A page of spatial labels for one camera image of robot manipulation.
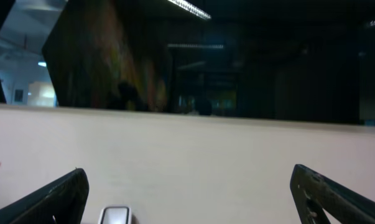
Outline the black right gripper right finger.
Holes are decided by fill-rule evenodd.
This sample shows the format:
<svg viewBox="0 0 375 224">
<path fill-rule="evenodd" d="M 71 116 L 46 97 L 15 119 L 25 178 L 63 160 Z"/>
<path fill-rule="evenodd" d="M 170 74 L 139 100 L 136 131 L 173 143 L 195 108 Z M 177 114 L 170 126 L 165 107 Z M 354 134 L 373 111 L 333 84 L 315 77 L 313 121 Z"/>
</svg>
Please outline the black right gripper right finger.
<svg viewBox="0 0 375 224">
<path fill-rule="evenodd" d="M 303 224 L 329 224 L 327 213 L 343 224 L 375 224 L 375 202 L 304 165 L 294 166 L 290 190 Z"/>
</svg>

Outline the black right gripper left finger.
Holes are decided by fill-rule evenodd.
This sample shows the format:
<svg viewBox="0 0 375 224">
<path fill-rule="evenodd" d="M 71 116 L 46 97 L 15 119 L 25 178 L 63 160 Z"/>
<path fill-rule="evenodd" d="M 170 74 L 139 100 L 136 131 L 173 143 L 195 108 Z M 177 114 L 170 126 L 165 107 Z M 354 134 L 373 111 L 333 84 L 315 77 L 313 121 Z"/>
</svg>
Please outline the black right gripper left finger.
<svg viewBox="0 0 375 224">
<path fill-rule="evenodd" d="M 80 223 L 89 194 L 82 168 L 0 209 L 0 223 Z"/>
</svg>

